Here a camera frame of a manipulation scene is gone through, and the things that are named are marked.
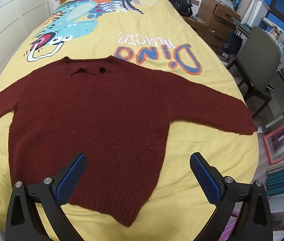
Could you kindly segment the dark red knit sweater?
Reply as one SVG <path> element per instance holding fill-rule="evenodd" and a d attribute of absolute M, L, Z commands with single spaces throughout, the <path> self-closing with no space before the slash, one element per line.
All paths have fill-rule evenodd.
<path fill-rule="evenodd" d="M 70 204 L 127 227 L 158 183 L 172 121 L 257 129 L 241 100 L 113 56 L 63 58 L 31 72 L 0 92 L 0 118 L 9 112 L 12 182 L 39 183 L 81 152 L 88 168 Z"/>

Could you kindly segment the dark blue tote bag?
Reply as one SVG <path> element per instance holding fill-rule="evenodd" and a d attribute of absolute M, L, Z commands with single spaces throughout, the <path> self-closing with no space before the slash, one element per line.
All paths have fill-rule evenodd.
<path fill-rule="evenodd" d="M 227 40 L 222 46 L 223 53 L 227 55 L 237 55 L 241 49 L 243 39 L 241 37 L 241 31 L 236 31 L 234 33 L 230 32 Z"/>

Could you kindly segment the yellow dino print bedsheet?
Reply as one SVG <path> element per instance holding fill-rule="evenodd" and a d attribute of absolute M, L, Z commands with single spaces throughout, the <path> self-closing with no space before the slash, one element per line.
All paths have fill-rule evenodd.
<path fill-rule="evenodd" d="M 46 45 L 36 50 L 34 62 L 26 59 L 35 40 L 35 34 L 31 33 L 1 73 L 0 92 L 31 71 L 64 56 L 101 58 L 124 48 L 133 55 L 133 63 L 141 49 L 156 48 L 159 58 L 145 58 L 143 66 L 169 71 L 169 60 L 162 46 L 173 52 L 189 44 L 188 50 L 181 50 L 181 60 L 191 68 L 195 68 L 193 60 L 198 60 L 201 72 L 185 71 L 181 65 L 172 72 L 242 99 L 234 78 L 220 59 L 168 0 L 134 0 L 133 9 L 113 9 L 96 20 L 97 26 L 90 34 L 65 42 L 61 47 Z M 169 130 L 159 182 L 133 225 L 125 227 L 108 215 L 76 205 L 64 205 L 63 211 L 85 240 L 193 240 L 214 210 L 190 170 L 190 154 L 196 151 L 222 174 L 247 183 L 258 164 L 258 137 L 176 121 Z"/>

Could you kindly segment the wooden drawer cabinet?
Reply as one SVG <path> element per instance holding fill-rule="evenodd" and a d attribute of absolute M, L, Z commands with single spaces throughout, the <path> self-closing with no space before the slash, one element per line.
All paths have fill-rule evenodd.
<path fill-rule="evenodd" d="M 236 28 L 232 18 L 240 20 L 240 15 L 216 0 L 202 0 L 196 16 L 202 22 L 186 16 L 183 19 L 217 55 L 222 55 L 223 44 Z"/>

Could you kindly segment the black backpack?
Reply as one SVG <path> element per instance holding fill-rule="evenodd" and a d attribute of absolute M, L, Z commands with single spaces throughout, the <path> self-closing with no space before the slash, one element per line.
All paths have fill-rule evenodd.
<path fill-rule="evenodd" d="M 192 3 L 191 0 L 169 0 L 172 6 L 182 16 L 189 17 L 192 15 Z"/>

